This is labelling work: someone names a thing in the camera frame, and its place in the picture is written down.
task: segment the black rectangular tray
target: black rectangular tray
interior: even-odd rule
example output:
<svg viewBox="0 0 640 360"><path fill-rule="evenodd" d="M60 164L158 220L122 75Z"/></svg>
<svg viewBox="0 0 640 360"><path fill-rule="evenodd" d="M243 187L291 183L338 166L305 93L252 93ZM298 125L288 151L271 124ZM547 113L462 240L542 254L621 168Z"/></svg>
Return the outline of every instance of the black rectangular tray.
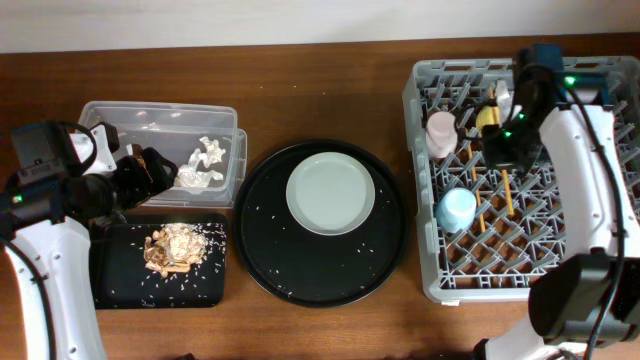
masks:
<svg viewBox="0 0 640 360"><path fill-rule="evenodd" d="M126 224L91 227L89 272L96 309L199 308L222 300L226 268L227 219L221 214L129 215ZM188 273L145 268L145 237L163 224L202 225L208 242L202 264Z"/></svg>

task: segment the round plate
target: round plate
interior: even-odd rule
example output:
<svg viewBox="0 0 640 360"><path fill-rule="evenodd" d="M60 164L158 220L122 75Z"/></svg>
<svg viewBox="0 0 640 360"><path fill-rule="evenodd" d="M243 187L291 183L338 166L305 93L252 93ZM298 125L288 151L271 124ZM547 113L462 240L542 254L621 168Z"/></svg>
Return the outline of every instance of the round plate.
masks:
<svg viewBox="0 0 640 360"><path fill-rule="evenodd" d="M287 205L300 225L320 235L340 235L362 224L376 192L367 169L351 156L325 152L308 157L287 182Z"/></svg>
<svg viewBox="0 0 640 360"><path fill-rule="evenodd" d="M294 169L325 152L357 160L375 189L366 220L335 236L300 225L286 199ZM389 278L407 244L409 216L395 178L383 163L356 146L316 140L278 151L246 178L236 198L233 235L247 271L264 289L294 304L330 307L359 300Z"/></svg>

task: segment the light blue cup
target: light blue cup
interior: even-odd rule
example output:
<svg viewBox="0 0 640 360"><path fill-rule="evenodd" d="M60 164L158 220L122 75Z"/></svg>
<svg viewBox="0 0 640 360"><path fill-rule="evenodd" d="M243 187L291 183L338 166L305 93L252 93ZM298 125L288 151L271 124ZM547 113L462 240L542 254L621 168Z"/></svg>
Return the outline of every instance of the light blue cup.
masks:
<svg viewBox="0 0 640 360"><path fill-rule="evenodd" d="M436 220L442 230L456 233L473 224L476 214L476 197L464 188L449 190L436 207Z"/></svg>

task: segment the yellow object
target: yellow object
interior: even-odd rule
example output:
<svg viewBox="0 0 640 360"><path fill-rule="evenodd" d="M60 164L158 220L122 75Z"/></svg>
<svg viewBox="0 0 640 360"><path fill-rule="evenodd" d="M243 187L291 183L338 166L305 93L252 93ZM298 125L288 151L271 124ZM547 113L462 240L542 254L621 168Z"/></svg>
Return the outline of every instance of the yellow object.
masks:
<svg viewBox="0 0 640 360"><path fill-rule="evenodd" d="M493 110L498 110L497 106L485 106L480 110L478 116L476 117L476 128L478 129L478 136L482 136L482 128L485 125L493 125L495 122L493 121Z"/></svg>

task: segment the black tray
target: black tray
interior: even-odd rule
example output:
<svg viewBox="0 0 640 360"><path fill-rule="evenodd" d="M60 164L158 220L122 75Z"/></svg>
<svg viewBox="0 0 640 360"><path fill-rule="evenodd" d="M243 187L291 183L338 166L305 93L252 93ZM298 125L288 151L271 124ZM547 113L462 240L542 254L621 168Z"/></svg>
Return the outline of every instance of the black tray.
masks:
<svg viewBox="0 0 640 360"><path fill-rule="evenodd" d="M287 206L292 171L321 152L357 159L374 182L371 214L347 234L310 232ZM263 288L294 304L330 307L359 300L385 282L404 254L409 217L403 195L382 162L356 146L316 140L281 150L253 171L236 199L233 232L243 262Z"/></svg>
<svg viewBox="0 0 640 360"><path fill-rule="evenodd" d="M220 214L125 216L126 224L92 226L89 271L96 309L211 307L222 300L227 219ZM200 224L212 250L200 267L162 278L144 267L146 236L162 224Z"/></svg>

